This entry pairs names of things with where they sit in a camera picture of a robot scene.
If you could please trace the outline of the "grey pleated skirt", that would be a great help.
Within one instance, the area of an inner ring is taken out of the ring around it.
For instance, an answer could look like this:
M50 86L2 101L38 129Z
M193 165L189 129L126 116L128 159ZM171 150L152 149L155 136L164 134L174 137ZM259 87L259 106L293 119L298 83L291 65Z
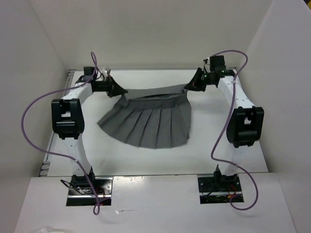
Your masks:
M191 127L188 91L182 84L129 89L97 124L110 137L135 147L183 146Z

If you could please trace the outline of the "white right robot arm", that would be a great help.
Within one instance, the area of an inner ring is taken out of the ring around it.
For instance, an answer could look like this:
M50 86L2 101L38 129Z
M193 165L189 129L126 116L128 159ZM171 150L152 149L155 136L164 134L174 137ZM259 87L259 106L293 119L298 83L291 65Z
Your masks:
M214 85L222 92L229 103L229 114L216 143L212 147L211 158L214 161L228 164L229 174L223 174L219 168L213 173L210 182L199 182L199 190L210 195L213 191L231 191L237 180L237 172L249 172L241 167L239 159L247 147L251 147L261 137L264 109L249 100L239 82L240 71L227 69L224 56L216 54L204 60L209 65L197 68L193 78L186 85L186 90L203 92L208 85ZM214 156L222 136L226 136L233 147L231 159L220 159Z

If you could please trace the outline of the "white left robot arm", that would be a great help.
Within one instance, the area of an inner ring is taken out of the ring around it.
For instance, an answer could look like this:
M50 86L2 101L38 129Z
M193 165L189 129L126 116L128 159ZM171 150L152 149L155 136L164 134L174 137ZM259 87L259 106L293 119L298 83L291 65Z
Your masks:
M93 168L83 144L85 120L82 104L94 92L106 92L110 98L128 92L113 79L109 69L84 67L83 72L64 97L51 102L52 128L63 141L67 150L64 157L70 159L73 170L71 181L63 184L82 195L94 194L97 188Z

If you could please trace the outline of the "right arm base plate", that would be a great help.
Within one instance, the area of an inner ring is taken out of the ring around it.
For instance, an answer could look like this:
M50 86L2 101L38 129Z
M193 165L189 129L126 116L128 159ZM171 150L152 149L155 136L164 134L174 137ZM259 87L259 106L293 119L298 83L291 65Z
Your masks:
M212 175L197 177L200 204L229 203L231 198L233 203L244 202L238 175L221 178L215 181Z

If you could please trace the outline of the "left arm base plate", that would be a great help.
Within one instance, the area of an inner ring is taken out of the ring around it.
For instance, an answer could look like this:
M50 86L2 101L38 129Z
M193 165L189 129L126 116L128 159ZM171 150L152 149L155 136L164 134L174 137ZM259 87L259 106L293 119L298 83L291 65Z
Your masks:
M66 206L94 206L97 203L95 195L86 180L82 180L81 183L78 183L74 179L71 179L70 182L65 180L60 181L68 188ZM110 206L112 201L113 178L96 177L92 182L100 205Z

